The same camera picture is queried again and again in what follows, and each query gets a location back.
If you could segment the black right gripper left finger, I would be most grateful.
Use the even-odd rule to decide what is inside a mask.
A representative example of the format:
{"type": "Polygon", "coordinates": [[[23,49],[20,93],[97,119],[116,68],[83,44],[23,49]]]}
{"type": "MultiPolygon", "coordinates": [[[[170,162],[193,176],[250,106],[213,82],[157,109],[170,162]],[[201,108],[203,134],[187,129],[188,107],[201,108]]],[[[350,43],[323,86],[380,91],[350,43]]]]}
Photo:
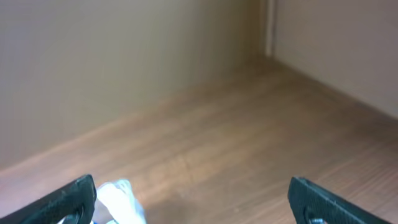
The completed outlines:
{"type": "Polygon", "coordinates": [[[93,176],[83,175],[1,218],[5,224],[90,224],[96,202],[93,176]]]}

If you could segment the clear plastic bottle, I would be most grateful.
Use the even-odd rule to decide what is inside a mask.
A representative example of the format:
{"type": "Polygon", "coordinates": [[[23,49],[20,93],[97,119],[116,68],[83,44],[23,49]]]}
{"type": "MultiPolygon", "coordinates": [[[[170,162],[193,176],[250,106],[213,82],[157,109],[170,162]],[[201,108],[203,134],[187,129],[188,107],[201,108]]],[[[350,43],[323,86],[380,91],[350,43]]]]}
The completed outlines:
{"type": "Polygon", "coordinates": [[[145,211],[135,198],[130,181],[105,182],[96,189],[97,199],[91,223],[146,224],[145,211]]]}

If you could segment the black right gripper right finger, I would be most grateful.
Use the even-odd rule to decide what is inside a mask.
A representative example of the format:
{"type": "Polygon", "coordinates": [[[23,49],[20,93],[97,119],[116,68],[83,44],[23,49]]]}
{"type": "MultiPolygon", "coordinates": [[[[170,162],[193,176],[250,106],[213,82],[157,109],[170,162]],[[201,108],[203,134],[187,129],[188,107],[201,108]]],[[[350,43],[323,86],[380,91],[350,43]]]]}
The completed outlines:
{"type": "Polygon", "coordinates": [[[292,177],[288,201],[297,224],[390,224],[303,177],[292,177]]]}

